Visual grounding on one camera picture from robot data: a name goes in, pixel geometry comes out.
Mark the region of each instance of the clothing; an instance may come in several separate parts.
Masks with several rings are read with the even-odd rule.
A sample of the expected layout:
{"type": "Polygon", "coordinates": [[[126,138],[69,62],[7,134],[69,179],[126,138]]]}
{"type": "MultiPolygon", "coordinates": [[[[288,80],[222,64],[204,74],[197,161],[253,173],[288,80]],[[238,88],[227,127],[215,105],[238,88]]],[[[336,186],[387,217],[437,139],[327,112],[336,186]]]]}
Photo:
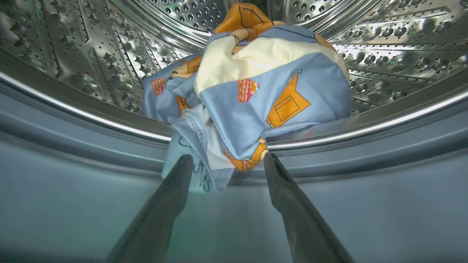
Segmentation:
{"type": "Polygon", "coordinates": [[[200,54],[144,81],[143,115],[175,133],[163,177],[194,157],[191,191],[222,191],[237,168],[257,165],[266,138],[345,118],[348,69],[323,38],[234,4],[200,54]]]}

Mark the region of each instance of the perforated metal surface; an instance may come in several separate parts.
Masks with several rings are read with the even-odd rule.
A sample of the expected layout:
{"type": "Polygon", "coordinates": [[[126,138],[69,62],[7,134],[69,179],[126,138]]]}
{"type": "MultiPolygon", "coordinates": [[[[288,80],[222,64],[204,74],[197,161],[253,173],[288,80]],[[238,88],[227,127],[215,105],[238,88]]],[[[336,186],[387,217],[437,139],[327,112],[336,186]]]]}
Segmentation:
{"type": "MultiPolygon", "coordinates": [[[[201,50],[234,2],[2,1],[0,41],[38,70],[138,113],[142,79],[201,50]]],[[[263,4],[274,20],[318,28],[345,58],[353,114],[402,99],[468,65],[468,29],[463,27],[468,4],[463,0],[263,4]],[[369,8],[356,9],[364,5],[369,8]]]]}

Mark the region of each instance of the gray plastic surface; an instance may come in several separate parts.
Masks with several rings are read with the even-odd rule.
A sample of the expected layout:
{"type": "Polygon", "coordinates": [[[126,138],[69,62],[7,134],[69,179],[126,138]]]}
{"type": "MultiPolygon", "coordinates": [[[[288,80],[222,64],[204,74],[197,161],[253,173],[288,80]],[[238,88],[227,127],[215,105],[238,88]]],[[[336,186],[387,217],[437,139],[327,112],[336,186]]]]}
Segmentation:
{"type": "MultiPolygon", "coordinates": [[[[7,89],[0,87],[0,256],[104,259],[160,184],[164,148],[23,98],[28,106],[7,89]]],[[[461,263],[466,109],[278,155],[288,170],[312,165],[299,186],[355,262],[461,263]]],[[[266,183],[238,180],[222,194],[189,194],[167,262],[292,262],[266,183]]]]}

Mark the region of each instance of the printed fabric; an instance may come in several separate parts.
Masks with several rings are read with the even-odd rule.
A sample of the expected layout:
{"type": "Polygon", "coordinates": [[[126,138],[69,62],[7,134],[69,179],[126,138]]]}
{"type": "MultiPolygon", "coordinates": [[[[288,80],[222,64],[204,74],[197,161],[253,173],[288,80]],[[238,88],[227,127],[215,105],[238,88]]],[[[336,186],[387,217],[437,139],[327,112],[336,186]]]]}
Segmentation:
{"type": "Polygon", "coordinates": [[[202,53],[144,80],[143,115],[174,129],[162,177],[191,154],[190,191],[223,191],[263,159],[268,137],[347,117],[348,83],[322,37],[233,4],[202,53]]]}

